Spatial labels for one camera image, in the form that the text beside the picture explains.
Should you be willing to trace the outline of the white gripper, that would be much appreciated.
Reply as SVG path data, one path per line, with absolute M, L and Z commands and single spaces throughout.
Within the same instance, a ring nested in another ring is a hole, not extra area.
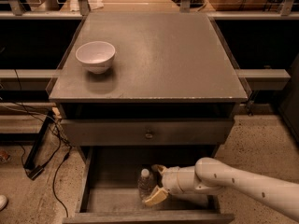
M 169 194 L 182 194 L 183 190 L 181 189 L 178 182 L 178 171 L 179 167 L 170 167 L 166 168 L 161 164 L 153 164 L 151 166 L 153 172 L 159 173 L 162 176 L 162 185 L 160 188 L 156 186 L 150 196 L 146 197 L 143 200 L 143 204 L 146 206 L 153 206 L 165 201 Z

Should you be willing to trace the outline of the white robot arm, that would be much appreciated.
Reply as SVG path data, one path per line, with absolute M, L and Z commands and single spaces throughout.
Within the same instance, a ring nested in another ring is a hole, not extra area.
M 225 188 L 236 189 L 299 221 L 298 184 L 239 170 L 212 158 L 201 158 L 189 167 L 154 164 L 142 169 L 138 180 L 139 194 L 146 206 L 161 203 L 170 195 L 195 202 L 201 195 L 218 195 Z

